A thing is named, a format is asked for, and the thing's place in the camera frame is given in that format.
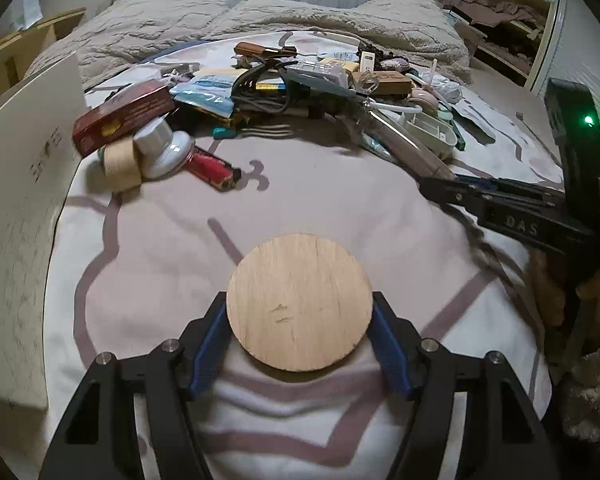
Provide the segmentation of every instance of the silver bolt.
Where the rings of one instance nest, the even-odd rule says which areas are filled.
[[[180,342],[177,339],[165,339],[160,348],[165,352],[175,352],[180,347]]]
[[[495,365],[501,365],[504,362],[504,355],[497,350],[492,350],[487,354],[487,359]]]
[[[96,355],[96,362],[99,365],[105,365],[111,361],[112,357],[113,355],[111,352],[100,352],[98,355]]]
[[[435,340],[427,337],[420,342],[420,347],[427,353],[431,354],[440,348],[440,344]]]

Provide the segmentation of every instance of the red box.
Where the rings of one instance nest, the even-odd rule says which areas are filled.
[[[158,80],[132,85],[78,117],[72,135],[75,148],[87,156],[174,108],[169,89]]]

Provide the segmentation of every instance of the blue gripper pad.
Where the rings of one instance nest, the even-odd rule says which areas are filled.
[[[366,331],[376,358],[389,381],[391,389],[407,398],[413,393],[409,377],[409,357],[404,352],[389,320],[374,300],[371,323]]]
[[[216,380],[222,359],[231,342],[231,335],[229,318],[226,316],[226,303],[223,303],[193,359],[189,392],[194,398],[200,396]]]

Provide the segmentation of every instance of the black cable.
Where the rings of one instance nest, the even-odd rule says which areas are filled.
[[[248,69],[247,72],[236,78],[231,90],[231,99],[236,104],[243,103],[248,107],[267,114],[281,114],[289,107],[292,101],[292,82],[286,77],[286,70],[283,70],[283,68],[298,61],[282,62],[278,59],[254,57],[260,62],[260,65]],[[284,102],[280,102],[279,99],[264,98],[263,92],[256,88],[260,77],[269,70],[276,70],[285,84],[286,93]]]

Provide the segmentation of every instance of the metal fork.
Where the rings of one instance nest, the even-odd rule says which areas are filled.
[[[554,153],[549,149],[549,147],[544,143],[544,140],[542,140],[536,133],[535,131],[533,131],[531,129],[531,127],[529,127],[528,124],[525,123],[525,115],[522,112],[516,112],[516,117],[518,118],[518,120],[524,124],[526,126],[526,129],[529,130],[529,132],[531,133],[531,135],[534,136],[534,138],[542,145],[542,147],[544,148],[544,150],[548,153],[548,155],[551,157],[552,161],[554,161],[559,168],[562,167],[560,160],[558,159],[558,157],[556,157],[554,155]]]

